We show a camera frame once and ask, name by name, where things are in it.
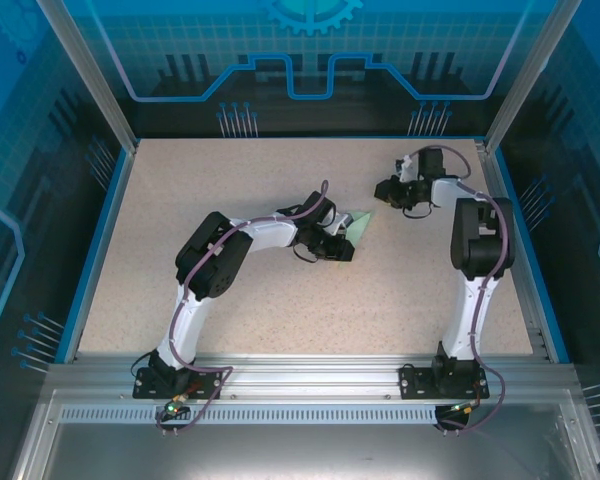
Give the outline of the light green paper sheet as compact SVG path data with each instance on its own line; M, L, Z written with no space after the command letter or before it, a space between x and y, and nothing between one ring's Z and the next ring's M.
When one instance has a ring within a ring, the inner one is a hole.
M371 212L346 212L350 213L354 222L349 226L346 232L334 236L335 260L338 262L351 262L353 260L356 248L362 240L371 219Z

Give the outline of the grey metal sheet panel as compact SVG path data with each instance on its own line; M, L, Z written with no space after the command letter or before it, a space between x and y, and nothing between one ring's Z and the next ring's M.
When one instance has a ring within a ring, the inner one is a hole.
M60 424L40 405L9 480L600 480L586 408L504 406L466 432L434 425Z

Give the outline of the blue table side trim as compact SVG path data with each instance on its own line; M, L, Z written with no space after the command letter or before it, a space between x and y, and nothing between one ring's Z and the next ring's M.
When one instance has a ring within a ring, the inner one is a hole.
M526 225L522 206L515 191L511 174L500 149L497 149L491 157L493 158L494 167L499 174L501 184L514 205L516 249L518 253L516 263L520 265L516 269L521 271L519 275L521 280L515 280L515 284L523 286L524 300L531 309L531 317L536 321L538 328L543 334L547 356L554 363L568 364L571 362L571 358L538 263L530 231Z
M64 331L54 357L55 364L72 363L89 316L116 220L134 163L134 154L122 149L105 195L87 252Z

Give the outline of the aluminium frame rail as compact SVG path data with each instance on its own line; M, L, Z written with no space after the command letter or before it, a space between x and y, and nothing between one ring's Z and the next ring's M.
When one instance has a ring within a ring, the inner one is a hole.
M229 403L396 403L398 370L404 364L425 367L424 355L200 354L197 367L230 366L222 389ZM71 364L50 366L41 395L65 403L128 403L133 378L132 356L83 354ZM513 404L560 403L581 399L582 389L571 364L537 356L486 359L493 396Z

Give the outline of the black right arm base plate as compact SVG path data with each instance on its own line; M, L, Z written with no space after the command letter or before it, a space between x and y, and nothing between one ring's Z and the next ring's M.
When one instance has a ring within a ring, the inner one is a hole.
M404 364L398 370L398 383L402 400L474 400L491 397L485 372L476 363L465 370Z

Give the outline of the aluminium corner post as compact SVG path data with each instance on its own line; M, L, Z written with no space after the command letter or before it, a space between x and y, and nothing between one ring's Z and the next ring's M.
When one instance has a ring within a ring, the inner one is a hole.
M62 0L36 0L120 145L131 155L138 141L113 91Z
M485 151L488 154L494 155L499 148L581 2L582 0L556 0L485 136Z

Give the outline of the aluminium side rail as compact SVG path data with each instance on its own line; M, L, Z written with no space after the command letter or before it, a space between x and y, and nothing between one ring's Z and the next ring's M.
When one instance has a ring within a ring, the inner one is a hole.
M508 197L508 195L506 194L506 192L501 184L501 180L500 180L499 174L497 173L497 169L494 167L493 158L491 157L490 154L488 154L485 151L484 140L481 137L479 137L475 141L475 145L476 145L476 149L477 149L478 158L479 158L479 161L481 164L482 172L484 174L487 187L489 188L489 192L498 197L500 197L500 196ZM516 242L515 217L514 217L514 241L515 241L515 248L516 248L517 242ZM519 275L521 274L521 271L519 269L516 269L516 267L520 267L520 265L518 265L516 263L516 260L511 269L511 273L512 273L513 283L514 283L514 286L516 289L517 299L518 299L520 307L521 307L521 312L522 312L523 320L525 323L525 327L526 327L526 330L527 330L527 333L529 336L529 340L531 342L532 352L533 352L532 356L538 358L540 361L554 363L547 356L547 350L545 349L543 334L542 334L541 330L538 328L538 324L536 323L536 321L531 317L531 314L530 314L531 309L528 307L526 301L524 300L523 286L515 284L515 280L518 280L518 281L521 280L521 278L519 277Z

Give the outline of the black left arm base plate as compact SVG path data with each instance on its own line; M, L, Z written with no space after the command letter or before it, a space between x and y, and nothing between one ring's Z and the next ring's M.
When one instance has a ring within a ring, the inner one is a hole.
M190 399L209 399L220 384L219 373L202 373L189 369L159 371L140 368L135 374L134 399L162 400L186 394Z

